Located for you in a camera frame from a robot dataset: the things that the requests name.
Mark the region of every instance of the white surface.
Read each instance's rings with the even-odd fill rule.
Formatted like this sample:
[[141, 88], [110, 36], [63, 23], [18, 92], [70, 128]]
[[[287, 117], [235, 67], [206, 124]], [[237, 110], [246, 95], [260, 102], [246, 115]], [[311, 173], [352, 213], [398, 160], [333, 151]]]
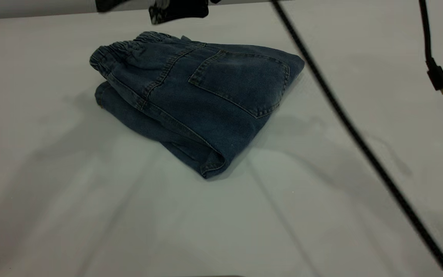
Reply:
[[[429, 5], [443, 67], [443, 1]], [[443, 246], [443, 96], [417, 3], [285, 6]], [[100, 109], [89, 56], [145, 30], [296, 53], [268, 3], [156, 27], [146, 11], [0, 20], [0, 277], [441, 275], [307, 70], [211, 181]]]

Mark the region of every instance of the seam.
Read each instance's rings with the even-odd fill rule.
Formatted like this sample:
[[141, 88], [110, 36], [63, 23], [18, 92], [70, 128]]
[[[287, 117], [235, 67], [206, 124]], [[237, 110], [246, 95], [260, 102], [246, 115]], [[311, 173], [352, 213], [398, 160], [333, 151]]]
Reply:
[[132, 54], [134, 53], [134, 51], [141, 51], [141, 53], [145, 52], [145, 48], [143, 46], [138, 46], [135, 43], [129, 43], [128, 44], [129, 47], [131, 47], [133, 50], [130, 51], [129, 55], [126, 56], [121, 62], [122, 63], [127, 63], [128, 62], [128, 58], [130, 58], [132, 56]]
[[101, 91], [100, 91], [100, 95], [99, 95], [99, 97], [98, 97], [98, 105], [100, 106], [100, 108], [103, 108], [103, 105], [102, 105], [103, 91], [104, 91], [104, 90], [101, 90]]
[[111, 76], [111, 78], [113, 78], [113, 81], [116, 83], [116, 84], [118, 84], [118, 85], [120, 85], [120, 86], [122, 86], [125, 90], [127, 90], [128, 91], [128, 93], [130, 93], [130, 95], [132, 96], [132, 98], [133, 98], [133, 100], [134, 100], [134, 107], [136, 108], [136, 109], [138, 109], [140, 112], [143, 110], [143, 107], [145, 106], [145, 104], [146, 104], [146, 100], [143, 98], [143, 97], [141, 97], [140, 95], [138, 95], [135, 91], [134, 91], [134, 89], [132, 89], [132, 88], [130, 88], [129, 86], [127, 86], [126, 84], [124, 84], [122, 81], [120, 81], [112, 72], [108, 75], [108, 76]]
[[202, 175], [204, 175], [204, 173], [206, 173], [208, 171], [220, 169], [225, 165], [225, 163], [226, 163], [225, 157], [218, 150], [216, 150], [209, 142], [207, 142], [202, 136], [200, 136], [198, 133], [196, 133], [191, 128], [189, 128], [186, 124], [183, 124], [182, 122], [177, 120], [175, 117], [170, 115], [168, 112], [164, 111], [162, 108], [158, 107], [157, 105], [153, 104], [152, 102], [149, 101], [148, 104], [150, 104], [152, 107], [158, 109], [160, 111], [160, 116], [166, 117], [167, 119], [174, 120], [176, 123], [180, 124], [183, 128], [186, 128], [189, 132], [191, 132], [193, 135], [198, 137], [202, 142], [204, 142], [208, 147], [210, 147], [213, 151], [218, 153], [223, 158], [223, 162], [221, 163], [221, 165], [217, 165], [217, 163], [209, 163], [209, 164], [202, 165], [200, 167]]
[[[261, 58], [266, 58], [268, 60], [272, 60], [276, 63], [279, 63], [284, 69], [285, 69], [285, 79], [283, 80], [283, 89], [281, 90], [280, 93], [280, 99], [278, 100], [278, 102], [275, 105], [272, 105], [270, 107], [266, 107], [263, 110], [251, 110], [249, 108], [246, 107], [242, 107], [241, 105], [239, 105], [238, 103], [236, 103], [232, 97], [227, 96], [225, 94], [221, 94], [221, 93], [215, 93], [211, 90], [208, 90], [206, 88], [203, 88], [202, 86], [200, 86], [200, 79], [202, 78], [202, 74], [204, 74], [204, 70], [208, 67], [208, 65], [210, 65], [212, 62], [216, 61], [217, 59], [227, 55], [227, 54], [237, 54], [237, 55], [242, 55], [242, 56], [248, 56], [248, 57], [261, 57]], [[194, 71], [194, 73], [192, 74], [192, 76], [188, 79], [188, 82], [201, 88], [204, 89], [210, 93], [213, 93], [214, 95], [217, 95], [227, 101], [229, 101], [230, 103], [236, 105], [237, 107], [241, 108], [242, 110], [244, 110], [245, 112], [247, 112], [248, 114], [250, 114], [251, 116], [253, 116], [256, 119], [259, 119], [261, 117], [264, 117], [268, 114], [270, 114], [272, 111], [274, 111], [274, 109], [276, 109], [276, 107], [278, 107], [280, 105], [281, 102], [281, 97], [283, 96], [283, 94], [285, 93], [286, 90], [286, 86], [288, 84], [288, 79], [290, 78], [290, 70], [289, 70], [289, 66], [283, 62], [278, 60], [277, 58], [273, 58], [270, 56], [266, 56], [266, 55], [261, 55], [261, 54], [252, 54], [252, 53], [239, 53], [239, 52], [230, 52], [230, 51], [225, 51], [223, 49], [221, 49], [220, 51], [218, 51], [218, 53], [214, 54], [213, 56], [207, 58], [206, 60], [204, 60], [199, 67], [196, 68], [196, 70]]]
[[189, 155], [186, 151], [182, 150], [180, 147], [178, 147], [178, 144], [174, 142], [170, 142], [170, 145], [181, 151], [185, 156], [188, 156], [191, 160], [197, 161], [197, 159], [193, 158], [193, 156]]
[[[100, 59], [98, 59], [98, 58], [95, 56], [95, 52], [97, 52], [97, 51], [99, 51], [100, 54], [102, 54], [102, 57], [101, 57]], [[100, 49], [100, 47], [97, 48], [97, 49], [95, 50], [95, 52], [92, 54], [92, 58], [95, 60], [95, 61], [94, 61], [95, 64], [100, 64], [100, 63], [102, 63], [102, 61], [106, 58], [106, 55], [109, 55], [109, 51], [106, 51], [106, 52], [104, 53], [104, 52], [102, 51], [102, 49]]]
[[153, 91], [153, 89], [157, 86], [160, 86], [165, 79], [167, 78], [167, 75], [169, 74], [169, 72], [172, 70], [172, 68], [174, 67], [175, 63], [182, 58], [183, 56], [185, 56], [186, 54], [196, 50], [196, 49], [200, 49], [205, 47], [206, 44], [202, 43], [202, 44], [197, 44], [193, 47], [184, 49], [183, 51], [179, 52], [177, 55], [172, 56], [168, 61], [167, 64], [165, 65], [165, 67], [163, 68], [162, 73], [160, 73], [160, 76], [157, 78], [157, 80], [155, 82], [152, 82], [151, 84], [149, 84], [146, 88], [145, 88], [145, 95], [146, 95], [146, 99], [148, 100], [148, 98], [150, 97], [150, 93]]

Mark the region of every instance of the black cable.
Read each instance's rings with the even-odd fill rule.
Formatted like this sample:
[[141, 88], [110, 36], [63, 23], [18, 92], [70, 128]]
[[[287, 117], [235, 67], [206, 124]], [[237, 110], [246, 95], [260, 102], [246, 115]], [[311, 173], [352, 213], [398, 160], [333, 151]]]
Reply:
[[423, 37], [425, 40], [425, 61], [427, 65], [432, 62], [432, 42], [430, 39], [430, 23], [428, 22], [427, 3], [425, 0], [418, 0], [420, 3], [421, 22], [423, 24]]
[[391, 177], [389, 177], [389, 174], [386, 172], [385, 168], [381, 165], [379, 160], [376, 158], [372, 150], [368, 147], [366, 142], [361, 137], [360, 133], [357, 131], [353, 123], [350, 119], [348, 119], [348, 116], [346, 115], [345, 110], [340, 106], [338, 100], [334, 97], [334, 93], [332, 92], [330, 86], [327, 84], [327, 81], [325, 80], [324, 76], [322, 76], [320, 69], [318, 68], [317, 64], [312, 58], [311, 53], [306, 49], [305, 45], [303, 44], [302, 40], [300, 39], [299, 35], [295, 31], [295, 28], [293, 27], [292, 23], [288, 19], [288, 16], [286, 15], [285, 11], [281, 7], [278, 0], [271, 0], [276, 12], [280, 16], [281, 20], [286, 26], [286, 29], [290, 33], [293, 41], [297, 45], [298, 49], [300, 50], [300, 53], [304, 57], [307, 65], [309, 66], [310, 70], [312, 71], [315, 80], [319, 83], [322, 92], [324, 93], [325, 97], [327, 98], [327, 101], [331, 105], [331, 107], [334, 109], [334, 112], [336, 115], [340, 118], [341, 123], [345, 125], [346, 130], [351, 135], [359, 149], [363, 152], [363, 154], [367, 157], [368, 161], [372, 165], [372, 167], [375, 169], [376, 173], [380, 176], [383, 183], [385, 184], [386, 188], [389, 190], [389, 192], [394, 197], [394, 200], [396, 200], [399, 207], [401, 207], [401, 210], [404, 212], [408, 220], [410, 221], [411, 225], [413, 225], [413, 228], [416, 230], [418, 235], [420, 235], [420, 238], [422, 239], [423, 243], [427, 247], [427, 249], [430, 251], [432, 256], [435, 258], [438, 265], [443, 270], [443, 251], [440, 249], [438, 244], [435, 242], [434, 238], [429, 234], [427, 229], [425, 228], [424, 224], [421, 222], [418, 215], [416, 215], [413, 207], [408, 203], [406, 198], [403, 196], [401, 191], [397, 188], [397, 186], [394, 184], [394, 181]]
[[428, 22], [428, 11], [426, 0], [418, 0], [420, 4], [421, 22], [423, 24], [423, 38], [425, 40], [425, 62], [428, 67], [428, 77], [435, 88], [443, 94], [443, 69], [436, 65], [432, 57], [432, 42], [430, 38], [430, 23]]

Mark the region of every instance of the elastic waistband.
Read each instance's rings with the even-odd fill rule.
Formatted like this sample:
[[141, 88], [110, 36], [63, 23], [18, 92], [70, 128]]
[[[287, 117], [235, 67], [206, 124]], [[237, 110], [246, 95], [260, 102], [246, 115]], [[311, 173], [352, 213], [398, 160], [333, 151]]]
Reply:
[[175, 40], [177, 43], [182, 44], [195, 43], [187, 37], [179, 39], [166, 33], [143, 32], [134, 40], [114, 42], [108, 46], [100, 46], [90, 57], [90, 65], [100, 72], [102, 76], [107, 78], [107, 75], [112, 71], [114, 65], [126, 60], [132, 54], [132, 51], [144, 51], [146, 46], [143, 46], [143, 43], [160, 43], [165, 40]]
[[137, 36], [134, 41], [135, 42], [162, 42], [165, 39], [172, 38], [178, 39], [177, 37], [173, 37], [171, 35], [167, 35], [166, 33], [157, 33], [157, 32], [142, 32], [139, 36]]

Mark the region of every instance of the denim fabric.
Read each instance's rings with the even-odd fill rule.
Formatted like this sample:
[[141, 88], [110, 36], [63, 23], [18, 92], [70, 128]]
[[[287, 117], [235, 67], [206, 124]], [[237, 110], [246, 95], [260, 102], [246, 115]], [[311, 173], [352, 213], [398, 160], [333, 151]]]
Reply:
[[90, 64], [107, 79], [97, 103], [204, 178], [227, 169], [304, 66], [276, 49], [155, 32], [100, 46]]

